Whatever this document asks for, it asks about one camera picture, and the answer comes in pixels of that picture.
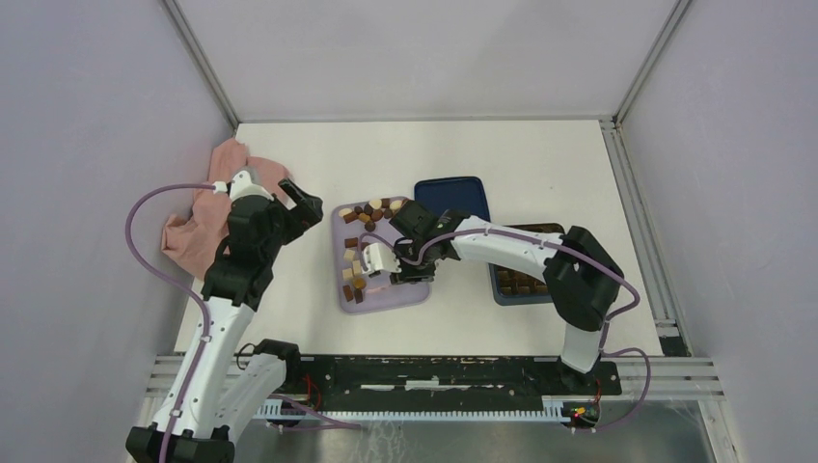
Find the purple tray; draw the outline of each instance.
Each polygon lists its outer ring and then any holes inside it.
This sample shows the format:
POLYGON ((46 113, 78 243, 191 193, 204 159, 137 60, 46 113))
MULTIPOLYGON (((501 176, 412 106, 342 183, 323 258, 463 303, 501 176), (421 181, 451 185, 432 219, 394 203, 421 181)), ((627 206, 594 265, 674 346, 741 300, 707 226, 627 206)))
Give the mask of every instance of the purple tray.
MULTIPOLYGON (((394 200, 406 200, 406 198, 402 196, 390 198, 390 201, 394 200)), ((354 208, 356 205, 363 207, 366 203, 368 203, 368 201, 339 205, 332 213, 333 259, 335 261, 335 279, 341 309, 346 313, 357 314, 386 311, 388 309, 420 304, 429 297, 429 283, 391 286, 389 283, 389 273, 386 272, 382 272, 373 278, 369 276, 363 277, 367 281, 367 287, 364 288, 364 302, 361 304, 355 304, 354 299, 350 302, 346 302, 346 298, 343 297, 343 286, 352 285, 351 280, 345 282, 341 275, 341 271, 344 268, 352 268, 352 262, 347 262, 343 259, 343 252, 346 251, 346 248, 343 247, 343 241, 346 238, 357 238, 365 230, 364 223, 360 220, 356 220, 351 224, 345 224, 343 219, 338 216, 338 211, 346 207, 354 208), (367 293, 367 290, 378 287, 384 287, 384 289, 367 293)), ((376 225, 377 229, 375 229, 375 234, 386 238, 386 240, 391 243, 394 243, 398 238, 402 237, 402 234, 395 230, 386 219, 379 220, 376 225)), ((361 253, 358 253, 357 250, 355 259, 362 260, 361 253)))

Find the red wire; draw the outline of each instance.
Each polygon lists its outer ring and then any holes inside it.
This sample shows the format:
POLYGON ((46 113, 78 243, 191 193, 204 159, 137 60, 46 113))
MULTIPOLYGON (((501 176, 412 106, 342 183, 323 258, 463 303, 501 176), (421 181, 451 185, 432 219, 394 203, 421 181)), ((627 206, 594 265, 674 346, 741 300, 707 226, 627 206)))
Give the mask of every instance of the red wire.
POLYGON ((315 403, 315 407, 314 407, 314 410, 317 410, 318 407, 321 406, 321 390, 318 388, 318 386, 315 383, 311 382, 310 384, 315 388, 315 393, 318 394, 318 402, 315 403))

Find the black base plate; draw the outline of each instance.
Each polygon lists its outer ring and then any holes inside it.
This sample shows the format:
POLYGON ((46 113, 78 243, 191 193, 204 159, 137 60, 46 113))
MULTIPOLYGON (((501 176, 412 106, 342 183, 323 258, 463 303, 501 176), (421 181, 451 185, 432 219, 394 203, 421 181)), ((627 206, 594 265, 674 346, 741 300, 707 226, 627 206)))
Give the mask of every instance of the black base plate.
MULTIPOLYGON (((543 395, 597 393, 595 381, 575 389, 562 384, 556 358, 302 355, 301 359, 298 377, 310 375, 321 390, 320 409, 324 411, 541 411, 543 395), (407 380, 433 379, 441 386, 469 388, 435 391, 405 388, 407 380), (366 389, 371 386, 378 390, 366 389)), ((622 394, 613 362, 599 362, 594 376, 599 380, 602 395, 622 394)), ((301 379, 279 392, 303 394, 306 383, 301 379)))

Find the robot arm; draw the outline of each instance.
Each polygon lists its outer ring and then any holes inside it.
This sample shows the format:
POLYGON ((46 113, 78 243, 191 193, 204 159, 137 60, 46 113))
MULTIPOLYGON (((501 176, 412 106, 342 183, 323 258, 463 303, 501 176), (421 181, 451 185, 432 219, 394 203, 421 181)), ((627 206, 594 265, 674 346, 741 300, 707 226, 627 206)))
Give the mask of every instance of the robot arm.
POLYGON ((232 461, 234 444, 259 404, 297 370, 297 346, 265 340, 222 396, 235 347, 273 280, 276 256, 282 246, 323 218, 321 199, 289 179, 279 185, 295 203, 292 209, 260 186, 250 169, 236 173, 230 183, 216 183, 217 193, 230 195, 232 208, 229 234, 204 275, 202 296, 209 320, 200 317, 181 369, 152 425, 131 429, 125 446, 137 463, 232 461), (166 456, 160 461, 163 440, 167 440, 166 456))
POLYGON ((392 272, 394 285, 431 282, 437 260, 457 259, 494 263, 531 275, 548 286, 557 313, 566 321, 562 363, 582 374, 596 365, 605 315, 619 284, 545 244, 571 248, 623 276, 589 231, 580 227, 565 235, 519 231, 453 210, 437 217, 417 202, 405 204, 390 223, 409 239, 398 241, 394 253, 383 244, 367 246, 368 272, 392 272))

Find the chocolate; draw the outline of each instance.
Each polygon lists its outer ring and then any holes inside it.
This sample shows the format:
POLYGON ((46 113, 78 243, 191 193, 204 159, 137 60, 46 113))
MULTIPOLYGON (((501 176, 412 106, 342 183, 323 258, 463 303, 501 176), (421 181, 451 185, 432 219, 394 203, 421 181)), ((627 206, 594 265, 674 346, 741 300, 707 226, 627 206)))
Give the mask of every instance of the chocolate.
POLYGON ((353 299, 352 288, 349 285, 343 286, 343 298, 346 299, 346 302, 349 302, 353 299))

